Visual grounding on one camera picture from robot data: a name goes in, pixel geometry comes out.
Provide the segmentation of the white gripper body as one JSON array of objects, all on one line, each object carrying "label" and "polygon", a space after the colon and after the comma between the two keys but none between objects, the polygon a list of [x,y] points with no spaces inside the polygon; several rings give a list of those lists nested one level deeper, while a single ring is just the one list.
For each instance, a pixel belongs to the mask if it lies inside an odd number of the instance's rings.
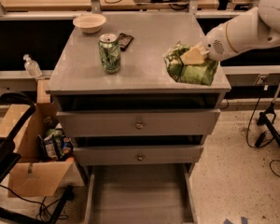
[{"label": "white gripper body", "polygon": [[232,55],[232,49],[227,38],[227,23],[221,23],[219,26],[209,31],[203,41],[208,51],[208,57],[214,61],[227,60]]}]

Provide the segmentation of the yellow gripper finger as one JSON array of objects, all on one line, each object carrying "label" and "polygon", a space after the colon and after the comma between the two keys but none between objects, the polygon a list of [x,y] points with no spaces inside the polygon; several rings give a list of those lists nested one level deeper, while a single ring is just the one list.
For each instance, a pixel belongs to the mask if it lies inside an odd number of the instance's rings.
[{"label": "yellow gripper finger", "polygon": [[206,50],[204,47],[193,47],[181,55],[184,65],[204,63]]}]

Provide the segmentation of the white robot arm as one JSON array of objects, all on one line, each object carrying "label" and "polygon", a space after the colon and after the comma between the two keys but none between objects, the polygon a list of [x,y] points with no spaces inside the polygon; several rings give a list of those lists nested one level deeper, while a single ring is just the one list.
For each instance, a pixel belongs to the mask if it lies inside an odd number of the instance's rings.
[{"label": "white robot arm", "polygon": [[259,0],[247,12],[207,33],[180,58],[184,65],[225,61],[252,49],[280,47],[280,0]]}]

